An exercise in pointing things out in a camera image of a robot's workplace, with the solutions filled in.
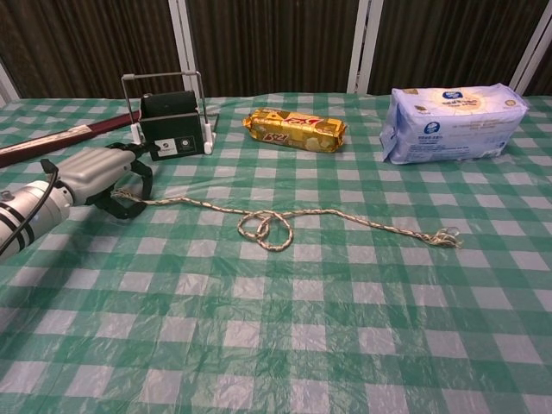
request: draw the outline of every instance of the red stick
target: red stick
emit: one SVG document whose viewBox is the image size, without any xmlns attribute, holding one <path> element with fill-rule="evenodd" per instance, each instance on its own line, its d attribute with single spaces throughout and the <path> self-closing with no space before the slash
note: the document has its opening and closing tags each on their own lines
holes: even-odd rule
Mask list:
<svg viewBox="0 0 552 414">
<path fill-rule="evenodd" d="M 139 116 L 139 110 L 132 113 L 133 119 L 138 119 Z M 90 138 L 97 135 L 126 127 L 130 123 L 129 114 L 125 114 L 0 148 L 0 168 L 70 147 L 79 142 L 90 140 Z"/>
</svg>

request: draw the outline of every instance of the biscuit package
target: biscuit package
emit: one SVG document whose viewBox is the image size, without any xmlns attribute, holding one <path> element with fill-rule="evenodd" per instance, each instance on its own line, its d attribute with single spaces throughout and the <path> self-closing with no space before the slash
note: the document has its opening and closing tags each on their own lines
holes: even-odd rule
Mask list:
<svg viewBox="0 0 552 414">
<path fill-rule="evenodd" d="M 334 153 L 347 127 L 339 119 L 268 108 L 257 109 L 243 126 L 257 141 L 321 153 Z"/>
</svg>

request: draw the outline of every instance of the brown curtain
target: brown curtain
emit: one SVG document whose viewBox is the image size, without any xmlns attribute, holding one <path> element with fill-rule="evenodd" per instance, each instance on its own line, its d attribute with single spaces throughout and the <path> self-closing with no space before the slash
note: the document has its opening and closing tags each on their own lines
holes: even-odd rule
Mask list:
<svg viewBox="0 0 552 414">
<path fill-rule="evenodd" d="M 188 0 L 208 96 L 345 91 L 358 0 Z"/>
<path fill-rule="evenodd" d="M 510 83 L 548 0 L 386 0 L 368 93 Z"/>
<path fill-rule="evenodd" d="M 0 0 L 0 54 L 22 97 L 123 97 L 127 72 L 179 71 L 167 0 Z M 129 84 L 177 91 L 182 79 Z"/>
<path fill-rule="evenodd" d="M 552 43 L 549 44 L 524 95 L 552 95 Z"/>
</svg>

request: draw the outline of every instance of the white frame post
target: white frame post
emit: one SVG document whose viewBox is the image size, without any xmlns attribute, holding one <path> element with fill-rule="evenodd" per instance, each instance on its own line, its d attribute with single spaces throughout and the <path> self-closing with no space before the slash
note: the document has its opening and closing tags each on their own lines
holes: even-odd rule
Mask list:
<svg viewBox="0 0 552 414">
<path fill-rule="evenodd" d="M 351 52 L 351 65 L 348 69 L 347 93 L 356 92 L 356 80 L 361 61 L 362 41 L 368 12 L 369 0 L 359 0 L 359 8 L 356 12 L 356 24 L 354 25 L 353 51 Z"/>
<path fill-rule="evenodd" d="M 185 0 L 168 0 L 169 10 L 171 11 L 172 30 L 176 48 L 179 53 L 180 71 L 195 72 L 196 59 L 191 44 L 190 21 L 188 20 L 188 10 Z M 187 90 L 193 90 L 196 96 L 199 96 L 198 80 L 187 76 L 182 77 L 184 87 Z"/>
<path fill-rule="evenodd" d="M 0 60 L 0 108 L 17 99 L 20 99 L 20 96 Z"/>
<path fill-rule="evenodd" d="M 384 0 L 371 0 L 368 10 L 368 25 L 364 34 L 364 51 L 362 52 L 361 71 L 356 93 L 368 93 L 370 74 L 372 73 L 373 54 L 376 51 L 376 41 L 380 29 L 381 10 Z"/>
<path fill-rule="evenodd" d="M 524 55 L 521 57 L 514 75 L 511 77 L 510 87 L 519 95 L 523 95 L 533 75 L 536 72 L 546 50 L 552 41 L 552 0 L 544 9 L 541 20 L 536 25 Z"/>
</svg>

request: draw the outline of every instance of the white rope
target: white rope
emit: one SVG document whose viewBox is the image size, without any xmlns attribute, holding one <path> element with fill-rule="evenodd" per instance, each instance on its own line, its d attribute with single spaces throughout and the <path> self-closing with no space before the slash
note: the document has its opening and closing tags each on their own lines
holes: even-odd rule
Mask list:
<svg viewBox="0 0 552 414">
<path fill-rule="evenodd" d="M 354 223 L 362 224 L 367 227 L 372 227 L 374 229 L 380 229 L 389 231 L 391 233 L 396 233 L 398 235 L 408 235 L 409 237 L 414 237 L 422 242 L 430 244 L 432 246 L 438 246 L 442 248 L 460 248 L 461 241 L 457 239 L 457 236 L 460 234 L 457 228 L 444 228 L 437 231 L 434 235 L 428 235 L 418 231 L 408 230 L 408 229 L 398 229 L 393 226 L 387 226 L 385 224 L 380 224 L 366 220 L 358 216 L 351 216 L 350 214 L 344 213 L 340 210 L 334 209 L 302 209 L 302 210 L 292 210 L 284 211 L 278 213 L 277 211 L 272 210 L 240 210 L 240 209 L 229 209 L 226 207 L 219 207 L 217 205 L 208 203 L 206 201 L 200 201 L 186 196 L 174 197 L 174 198 L 164 198 L 161 200 L 142 200 L 136 195 L 132 194 L 129 191 L 124 189 L 114 190 L 111 195 L 115 198 L 126 198 L 128 200 L 135 201 L 137 203 L 144 203 L 147 205 L 169 205 L 169 204 L 192 204 L 198 207 L 204 207 L 206 209 L 211 209 L 214 211 L 219 211 L 221 213 L 229 214 L 239 214 L 243 216 L 237 224 L 237 230 L 246 239 L 251 242 L 257 242 L 261 247 L 268 250 L 269 252 L 281 252 L 289 248 L 293 242 L 293 227 L 290 225 L 288 219 L 297 216 L 322 216 L 322 215 L 334 215 L 341 217 L 345 220 L 349 220 Z M 260 224 L 257 227 L 257 230 L 253 233 L 244 229 L 245 224 L 253 219 L 260 220 Z M 270 233 L 270 223 L 273 220 L 281 222 L 281 224 L 287 229 L 287 239 L 279 245 L 271 244 L 267 241 L 268 234 Z"/>
</svg>

